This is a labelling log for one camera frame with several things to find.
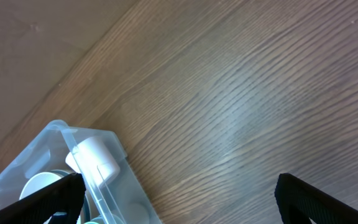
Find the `cream bowl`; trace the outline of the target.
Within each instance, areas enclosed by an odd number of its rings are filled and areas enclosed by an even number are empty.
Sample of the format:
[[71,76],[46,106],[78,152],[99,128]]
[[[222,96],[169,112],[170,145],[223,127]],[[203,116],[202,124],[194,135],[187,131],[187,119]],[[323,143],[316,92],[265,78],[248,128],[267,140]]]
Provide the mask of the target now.
[[31,177],[23,187],[19,199],[22,200],[36,191],[67,176],[66,172],[41,172]]

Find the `pink small cup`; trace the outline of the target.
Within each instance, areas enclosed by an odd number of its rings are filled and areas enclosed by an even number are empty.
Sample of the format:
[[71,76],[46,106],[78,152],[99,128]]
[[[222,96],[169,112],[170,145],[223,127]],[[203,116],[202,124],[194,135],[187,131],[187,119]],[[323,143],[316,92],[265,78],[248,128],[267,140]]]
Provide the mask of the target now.
[[110,183],[120,173],[121,168],[99,136],[85,139],[78,144],[77,149],[98,187]]

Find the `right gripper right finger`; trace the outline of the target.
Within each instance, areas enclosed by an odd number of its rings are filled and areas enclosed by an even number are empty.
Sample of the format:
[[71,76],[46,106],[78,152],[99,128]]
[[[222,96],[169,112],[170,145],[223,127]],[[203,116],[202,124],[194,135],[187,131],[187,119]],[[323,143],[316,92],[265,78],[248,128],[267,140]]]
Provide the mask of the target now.
[[358,210],[289,173],[278,176],[275,199],[284,224],[358,224]]

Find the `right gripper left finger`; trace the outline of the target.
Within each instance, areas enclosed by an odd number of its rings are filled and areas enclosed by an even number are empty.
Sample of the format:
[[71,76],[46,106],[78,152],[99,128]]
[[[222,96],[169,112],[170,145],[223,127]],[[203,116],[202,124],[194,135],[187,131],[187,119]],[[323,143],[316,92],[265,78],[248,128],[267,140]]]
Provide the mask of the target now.
[[0,224],[76,224],[85,200],[81,174],[69,174],[0,210]]

